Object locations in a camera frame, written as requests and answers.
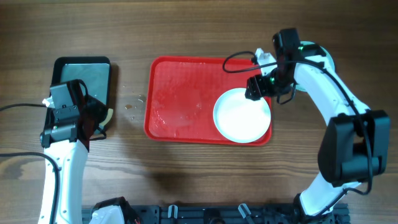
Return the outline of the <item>green yellow sponge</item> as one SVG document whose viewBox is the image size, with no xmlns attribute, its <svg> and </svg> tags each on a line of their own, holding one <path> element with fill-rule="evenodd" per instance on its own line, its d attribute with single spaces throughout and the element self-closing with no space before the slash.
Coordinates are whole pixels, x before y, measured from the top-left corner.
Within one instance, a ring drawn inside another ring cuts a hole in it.
<svg viewBox="0 0 398 224">
<path fill-rule="evenodd" d="M 114 113 L 114 110 L 112 108 L 109 108 L 105 119 L 99 124 L 99 126 L 104 128 L 111 121 L 111 118 L 113 117 L 113 113 Z"/>
</svg>

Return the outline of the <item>white plate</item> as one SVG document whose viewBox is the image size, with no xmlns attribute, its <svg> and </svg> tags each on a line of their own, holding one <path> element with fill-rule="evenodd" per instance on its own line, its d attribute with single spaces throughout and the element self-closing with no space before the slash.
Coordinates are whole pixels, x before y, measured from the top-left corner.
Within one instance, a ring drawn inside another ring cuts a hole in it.
<svg viewBox="0 0 398 224">
<path fill-rule="evenodd" d="M 218 132 L 235 143 L 252 143 L 262 138 L 271 128 L 271 108 L 261 98 L 254 101 L 245 97 L 244 88 L 224 92 L 213 107 L 213 121 Z"/>
</svg>

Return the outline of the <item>light blue plate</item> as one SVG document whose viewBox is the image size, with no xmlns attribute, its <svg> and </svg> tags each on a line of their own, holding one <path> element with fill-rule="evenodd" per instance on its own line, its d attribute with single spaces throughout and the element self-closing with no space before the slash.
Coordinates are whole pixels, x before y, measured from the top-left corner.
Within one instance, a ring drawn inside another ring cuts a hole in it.
<svg viewBox="0 0 398 224">
<path fill-rule="evenodd" d="M 301 41 L 298 49 L 302 51 L 306 45 L 318 44 L 310 41 Z M 319 48 L 322 49 L 322 52 L 324 53 L 324 59 L 318 58 L 319 55 L 315 59 L 321 59 L 320 62 L 325 62 L 325 65 L 328 66 L 327 71 L 329 71 L 329 68 L 330 71 L 335 71 L 335 63 L 330 53 L 321 45 L 319 45 Z M 321 87 L 326 87 L 327 90 L 334 90 L 336 88 L 336 84 L 333 83 L 333 80 L 328 76 L 328 74 L 322 73 L 320 69 L 310 64 L 297 64 L 295 70 L 295 82 L 297 83 L 296 89 L 302 92 L 307 92 L 307 88 L 310 89 L 310 92 L 315 91 L 318 88 L 320 89 Z"/>
</svg>

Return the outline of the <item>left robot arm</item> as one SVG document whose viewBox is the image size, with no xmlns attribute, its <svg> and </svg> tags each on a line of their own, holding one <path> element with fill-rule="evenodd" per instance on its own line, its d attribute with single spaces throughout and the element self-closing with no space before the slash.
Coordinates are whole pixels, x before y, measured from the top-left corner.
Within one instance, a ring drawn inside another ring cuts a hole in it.
<svg viewBox="0 0 398 224">
<path fill-rule="evenodd" d="M 40 143 L 46 156 L 39 223 L 81 223 L 83 173 L 90 140 L 108 107 L 79 79 L 51 85 Z"/>
</svg>

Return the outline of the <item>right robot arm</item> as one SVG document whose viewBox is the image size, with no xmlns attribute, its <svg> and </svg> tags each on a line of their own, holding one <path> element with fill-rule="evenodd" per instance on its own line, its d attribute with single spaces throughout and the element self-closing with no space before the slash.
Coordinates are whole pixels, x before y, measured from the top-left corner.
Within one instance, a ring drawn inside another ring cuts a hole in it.
<svg viewBox="0 0 398 224">
<path fill-rule="evenodd" d="M 370 193 L 373 178 L 386 169 L 391 120 L 383 110 L 371 110 L 358 100 L 330 65 L 327 53 L 317 44 L 303 45 L 295 28 L 282 29 L 273 38 L 275 57 L 262 62 L 271 71 L 248 79 L 245 97 L 280 98 L 295 94 L 300 85 L 309 94 L 326 122 L 318 152 L 319 174 L 298 195 L 304 218 L 330 213 L 348 192 Z"/>
</svg>

